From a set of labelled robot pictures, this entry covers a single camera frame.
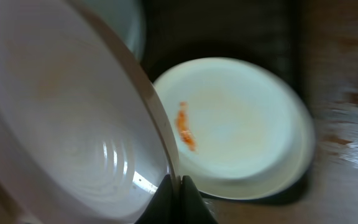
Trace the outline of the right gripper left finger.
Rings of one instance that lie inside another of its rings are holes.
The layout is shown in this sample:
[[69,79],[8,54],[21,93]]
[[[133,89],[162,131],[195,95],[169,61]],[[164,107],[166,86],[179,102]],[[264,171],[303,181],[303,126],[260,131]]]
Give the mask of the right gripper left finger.
[[170,224],[172,222],[172,205],[172,180],[170,175],[166,175],[135,224]]

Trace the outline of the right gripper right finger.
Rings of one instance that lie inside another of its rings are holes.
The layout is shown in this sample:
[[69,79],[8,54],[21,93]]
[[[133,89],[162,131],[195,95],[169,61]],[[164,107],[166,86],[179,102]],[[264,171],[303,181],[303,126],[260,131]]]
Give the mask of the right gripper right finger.
[[188,175],[181,180],[180,216],[183,224],[218,224]]

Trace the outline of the white plate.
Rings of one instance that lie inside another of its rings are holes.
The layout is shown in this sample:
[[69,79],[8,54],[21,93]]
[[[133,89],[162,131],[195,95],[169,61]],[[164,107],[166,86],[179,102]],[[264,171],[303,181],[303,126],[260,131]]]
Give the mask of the white plate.
[[0,184],[42,223],[135,223],[178,152],[148,76],[81,1],[0,1]]
[[243,60],[208,57],[162,73],[154,88],[175,136],[181,176],[231,200],[283,192],[308,170],[313,121],[272,72]]

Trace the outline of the pale blue plate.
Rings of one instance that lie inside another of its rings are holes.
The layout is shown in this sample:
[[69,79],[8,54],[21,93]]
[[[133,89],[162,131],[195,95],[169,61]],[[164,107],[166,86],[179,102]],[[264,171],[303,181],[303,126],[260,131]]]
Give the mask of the pale blue plate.
[[144,55],[146,21],[140,0],[84,0],[113,29],[137,61]]

